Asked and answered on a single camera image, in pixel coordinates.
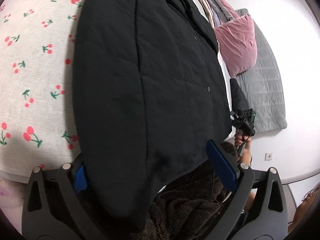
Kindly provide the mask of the person's right hand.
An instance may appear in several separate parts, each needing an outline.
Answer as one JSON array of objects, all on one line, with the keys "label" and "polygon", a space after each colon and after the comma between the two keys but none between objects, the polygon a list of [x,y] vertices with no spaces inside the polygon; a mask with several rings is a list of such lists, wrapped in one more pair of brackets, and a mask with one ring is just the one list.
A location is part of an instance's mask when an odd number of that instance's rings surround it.
[{"label": "person's right hand", "polygon": [[251,166],[252,155],[251,155],[251,143],[252,139],[249,136],[241,135],[240,133],[236,133],[234,138],[235,146],[241,146],[241,156],[238,157],[241,163],[245,163]]}]

